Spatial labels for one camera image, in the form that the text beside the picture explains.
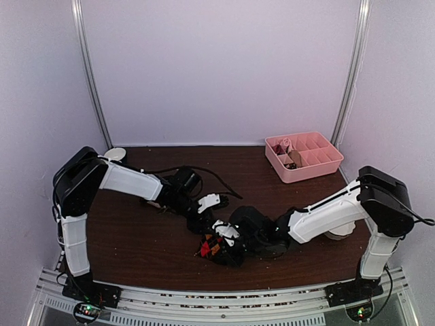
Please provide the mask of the argyle black red orange sock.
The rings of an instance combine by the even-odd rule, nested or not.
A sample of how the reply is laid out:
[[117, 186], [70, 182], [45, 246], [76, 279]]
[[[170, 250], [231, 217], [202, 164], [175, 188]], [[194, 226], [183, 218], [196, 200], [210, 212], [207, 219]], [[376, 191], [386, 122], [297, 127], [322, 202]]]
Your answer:
[[223, 260], [224, 249], [225, 243], [221, 236], [205, 234], [202, 236], [198, 249], [194, 255], [209, 261], [217, 262]]

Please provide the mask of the striped beige green sock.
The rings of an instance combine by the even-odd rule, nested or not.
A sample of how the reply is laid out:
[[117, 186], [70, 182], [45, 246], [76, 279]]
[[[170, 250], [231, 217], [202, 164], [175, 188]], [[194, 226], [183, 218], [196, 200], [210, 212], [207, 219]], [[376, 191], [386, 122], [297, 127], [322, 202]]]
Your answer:
[[164, 213], [166, 213], [168, 211], [168, 207], [167, 206], [165, 206], [165, 205], [162, 206], [162, 205], [158, 204], [157, 202], [154, 202], [154, 201], [151, 201], [151, 200], [145, 200], [145, 199], [142, 198], [140, 200], [140, 203], [141, 203], [141, 205], [152, 207], [153, 209], [156, 210], [156, 212], [158, 214], [164, 214]]

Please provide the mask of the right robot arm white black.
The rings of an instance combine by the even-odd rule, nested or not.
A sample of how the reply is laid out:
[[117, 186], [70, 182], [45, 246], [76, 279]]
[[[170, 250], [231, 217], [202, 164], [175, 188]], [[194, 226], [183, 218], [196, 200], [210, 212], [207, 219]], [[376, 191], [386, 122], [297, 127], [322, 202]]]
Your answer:
[[382, 294], [381, 275], [398, 242], [417, 223], [434, 225], [433, 219], [411, 209], [402, 181], [365, 166], [347, 187], [303, 209], [292, 207], [275, 221], [252, 206], [241, 206], [211, 230], [223, 242], [220, 253], [238, 262], [246, 255], [276, 257], [321, 234], [348, 236], [359, 220], [372, 221], [374, 228], [355, 279], [325, 288], [329, 306], [340, 306]]

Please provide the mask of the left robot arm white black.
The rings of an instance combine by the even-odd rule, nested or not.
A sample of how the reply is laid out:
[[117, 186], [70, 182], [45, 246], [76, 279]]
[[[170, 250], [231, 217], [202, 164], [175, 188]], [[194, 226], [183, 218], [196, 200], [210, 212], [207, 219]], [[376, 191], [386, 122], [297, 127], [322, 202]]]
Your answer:
[[227, 206], [228, 197], [240, 198], [227, 183], [221, 194], [202, 198], [192, 192], [203, 180], [197, 166], [149, 171], [81, 148], [54, 175], [52, 214], [58, 225], [58, 243], [65, 254], [67, 280], [63, 296], [101, 308], [115, 308], [121, 288], [96, 283], [87, 253], [86, 220], [99, 191], [138, 197], [186, 218], [188, 229], [200, 234], [211, 227], [214, 209]]

